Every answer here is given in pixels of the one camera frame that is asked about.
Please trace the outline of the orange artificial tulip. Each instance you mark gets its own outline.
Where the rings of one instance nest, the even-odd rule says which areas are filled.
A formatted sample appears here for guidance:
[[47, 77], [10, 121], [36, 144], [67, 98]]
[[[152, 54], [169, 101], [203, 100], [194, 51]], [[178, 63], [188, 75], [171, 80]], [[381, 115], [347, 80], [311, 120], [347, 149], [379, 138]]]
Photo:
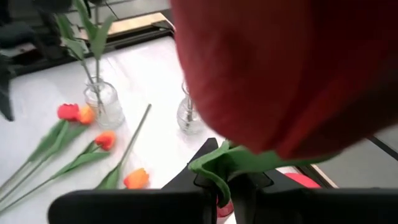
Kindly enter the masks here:
[[[89, 128], [89, 126], [92, 124], [92, 122], [94, 120], [95, 120], [95, 112], [89, 106], [85, 106], [82, 109], [80, 109], [80, 123], [81, 124], [84, 124]], [[38, 165], [38, 163], [39, 163], [39, 161], [36, 161], [36, 162], [28, 165], [25, 169], [22, 170], [22, 172], [19, 173], [19, 175], [14, 180], [12, 180], [5, 188], [3, 188], [2, 191], [0, 191], [0, 194], [2, 194], [2, 197], [0, 197], [0, 203], [5, 201], [5, 199], [8, 198], [8, 196], [13, 194], [19, 188], [19, 186], [21, 184], [23, 184], [32, 174], [34, 174], [36, 172], [36, 170], [40, 166], [43, 165], [44, 162], [41, 163], [40, 166]]]
[[74, 158], [71, 162], [62, 167], [59, 171], [50, 176], [47, 180], [25, 193], [23, 196], [19, 197], [15, 201], [11, 202], [9, 205], [0, 210], [0, 215], [2, 215], [8, 208], [19, 203], [21, 200], [26, 198], [28, 195], [34, 193], [36, 190], [40, 189], [47, 183], [70, 173], [80, 167], [83, 167], [89, 163], [99, 161], [110, 155], [110, 150], [116, 142], [116, 134], [114, 131], [105, 131], [98, 135], [86, 148]]
[[[95, 190], [118, 189], [121, 172], [123, 170], [123, 165], [127, 161], [127, 157], [132, 150], [134, 141], [136, 140], [151, 108], [152, 105], [148, 104], [134, 134], [132, 135], [126, 147], [126, 150], [122, 155], [122, 158], [119, 160], [116, 166], [105, 175], [105, 177], [101, 180], [101, 182], [95, 187]], [[148, 181], [149, 181], [148, 173], [144, 168], [140, 168], [128, 173], [128, 175], [125, 176], [123, 180], [123, 184], [126, 189], [142, 189], [143, 187], [146, 186]]]

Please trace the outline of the clear ribbed glass jar vase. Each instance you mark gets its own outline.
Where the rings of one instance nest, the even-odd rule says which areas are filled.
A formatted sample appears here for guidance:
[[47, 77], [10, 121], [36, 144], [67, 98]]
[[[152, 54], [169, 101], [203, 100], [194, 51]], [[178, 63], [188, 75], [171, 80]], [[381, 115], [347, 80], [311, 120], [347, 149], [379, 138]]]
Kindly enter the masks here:
[[95, 112], [95, 120], [103, 129], [115, 129], [124, 122], [118, 93], [112, 84], [104, 81], [87, 83], [83, 94], [86, 104]]

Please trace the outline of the red artificial tulip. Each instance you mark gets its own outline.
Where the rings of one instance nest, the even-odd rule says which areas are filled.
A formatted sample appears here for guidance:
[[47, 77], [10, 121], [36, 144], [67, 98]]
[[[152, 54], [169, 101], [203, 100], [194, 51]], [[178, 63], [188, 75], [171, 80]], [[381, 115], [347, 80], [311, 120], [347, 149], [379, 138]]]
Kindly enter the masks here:
[[63, 104], [57, 110], [58, 121], [50, 131], [40, 140], [39, 144], [26, 161], [8, 178], [1, 186], [3, 190], [14, 180], [28, 165], [39, 161], [38, 165], [45, 162], [54, 154], [60, 152], [70, 144], [78, 135], [87, 129], [80, 123], [80, 109], [77, 104]]
[[398, 0], [169, 0], [188, 92], [234, 174], [329, 160], [398, 124]]

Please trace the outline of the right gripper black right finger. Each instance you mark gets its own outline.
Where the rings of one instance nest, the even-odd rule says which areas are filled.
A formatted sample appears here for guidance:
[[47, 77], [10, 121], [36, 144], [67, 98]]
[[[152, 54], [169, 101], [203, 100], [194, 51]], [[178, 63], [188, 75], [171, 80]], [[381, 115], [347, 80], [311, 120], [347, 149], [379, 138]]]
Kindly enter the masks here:
[[228, 185], [237, 224], [398, 224], [398, 189], [310, 189], [276, 170]]

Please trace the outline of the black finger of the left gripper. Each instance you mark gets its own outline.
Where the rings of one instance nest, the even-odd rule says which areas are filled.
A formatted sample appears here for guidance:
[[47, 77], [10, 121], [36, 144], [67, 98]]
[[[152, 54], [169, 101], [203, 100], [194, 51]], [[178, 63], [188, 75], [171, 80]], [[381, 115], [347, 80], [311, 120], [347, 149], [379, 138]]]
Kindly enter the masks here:
[[11, 97], [9, 83], [11, 72], [9, 70], [6, 58], [0, 54], [0, 112], [8, 121], [14, 121], [14, 115], [11, 109]]

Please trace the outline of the clear bottle-shaped glass vase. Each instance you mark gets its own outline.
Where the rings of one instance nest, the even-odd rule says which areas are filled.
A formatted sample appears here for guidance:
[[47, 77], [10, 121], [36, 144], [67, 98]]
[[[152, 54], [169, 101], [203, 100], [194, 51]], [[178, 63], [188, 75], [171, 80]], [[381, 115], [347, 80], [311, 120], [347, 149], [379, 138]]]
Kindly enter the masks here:
[[195, 108], [185, 82], [182, 83], [181, 88], [185, 96], [178, 106], [177, 123], [184, 133], [200, 133], [204, 128], [203, 121]]

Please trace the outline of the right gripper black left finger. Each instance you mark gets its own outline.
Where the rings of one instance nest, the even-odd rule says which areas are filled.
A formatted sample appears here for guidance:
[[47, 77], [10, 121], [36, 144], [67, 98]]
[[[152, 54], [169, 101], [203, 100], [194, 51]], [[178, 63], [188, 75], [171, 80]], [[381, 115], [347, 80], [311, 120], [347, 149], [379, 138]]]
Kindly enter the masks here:
[[78, 190], [55, 199], [49, 224], [216, 224], [215, 184], [184, 167], [161, 189]]

